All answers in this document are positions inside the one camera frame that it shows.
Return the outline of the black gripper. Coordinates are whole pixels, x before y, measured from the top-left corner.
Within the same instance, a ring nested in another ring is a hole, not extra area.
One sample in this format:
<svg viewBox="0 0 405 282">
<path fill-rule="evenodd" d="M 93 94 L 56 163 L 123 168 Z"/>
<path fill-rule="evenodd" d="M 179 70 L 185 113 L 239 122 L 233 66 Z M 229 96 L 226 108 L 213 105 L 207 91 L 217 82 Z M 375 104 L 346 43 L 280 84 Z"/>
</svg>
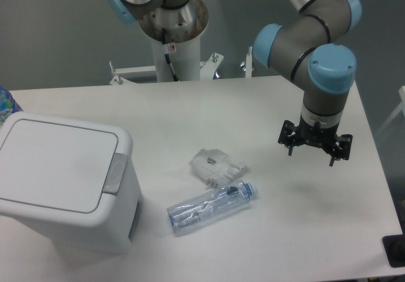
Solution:
<svg viewBox="0 0 405 282">
<path fill-rule="evenodd" d="M 351 134 L 337 136 L 337 129 L 338 124 L 333 127 L 322 128 L 319 122 L 310 125 L 302 117 L 300 117 L 299 126 L 296 126 L 289 120 L 285 120 L 280 131 L 278 143 L 288 149 L 289 156 L 292 155 L 294 147 L 302 144 L 321 148 L 330 154 L 329 166 L 332 167 L 335 161 L 341 159 L 346 161 L 349 159 L 353 139 Z"/>
</svg>

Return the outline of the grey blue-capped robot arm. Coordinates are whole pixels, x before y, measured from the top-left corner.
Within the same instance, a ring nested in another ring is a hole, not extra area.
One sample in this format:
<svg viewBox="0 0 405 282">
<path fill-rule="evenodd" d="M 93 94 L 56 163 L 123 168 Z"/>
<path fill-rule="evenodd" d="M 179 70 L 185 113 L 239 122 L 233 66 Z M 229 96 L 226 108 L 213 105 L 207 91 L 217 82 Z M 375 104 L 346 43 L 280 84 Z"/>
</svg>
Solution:
<svg viewBox="0 0 405 282">
<path fill-rule="evenodd" d="M 201 80 L 200 38 L 208 26 L 201 0 L 107 0 L 126 24 L 138 23 L 153 46 L 160 82 Z M 300 121 L 285 121 L 279 143 L 289 150 L 308 145 L 332 161 L 347 160 L 352 135 L 338 135 L 357 67 L 353 52 L 336 44 L 360 20 L 359 0 L 290 0 L 300 19 L 289 27 L 265 26 L 252 55 L 304 92 Z"/>
</svg>

